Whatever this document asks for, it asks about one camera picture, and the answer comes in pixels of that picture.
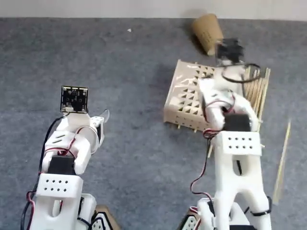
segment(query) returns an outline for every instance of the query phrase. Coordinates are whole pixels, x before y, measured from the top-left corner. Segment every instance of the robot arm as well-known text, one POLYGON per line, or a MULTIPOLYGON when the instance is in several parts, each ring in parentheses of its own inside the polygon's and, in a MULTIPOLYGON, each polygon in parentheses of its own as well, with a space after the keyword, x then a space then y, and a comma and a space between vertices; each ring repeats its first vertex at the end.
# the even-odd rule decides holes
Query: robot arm
POLYGON ((204 116, 214 130, 224 127, 225 113, 245 113, 249 116, 251 131, 256 132, 259 120, 250 102, 238 93, 228 90, 220 91, 215 79, 199 80, 200 101, 204 105, 204 116))
POLYGON ((88 114, 69 114, 64 118, 45 144, 43 172, 48 172, 52 157, 71 155, 75 158, 75 173, 83 174, 91 155, 104 140, 104 122, 104 117, 90 118, 88 114), (78 118, 79 127, 74 124, 78 118))

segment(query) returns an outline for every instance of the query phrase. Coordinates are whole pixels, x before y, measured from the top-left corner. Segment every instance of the paper cup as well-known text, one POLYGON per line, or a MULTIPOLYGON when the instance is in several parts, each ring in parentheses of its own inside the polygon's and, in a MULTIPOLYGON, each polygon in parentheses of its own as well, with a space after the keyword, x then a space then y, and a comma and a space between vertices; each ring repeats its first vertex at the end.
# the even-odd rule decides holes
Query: paper cup
POLYGON ((206 53, 214 55, 216 41, 224 38, 216 15, 209 13, 196 19, 192 29, 206 53))

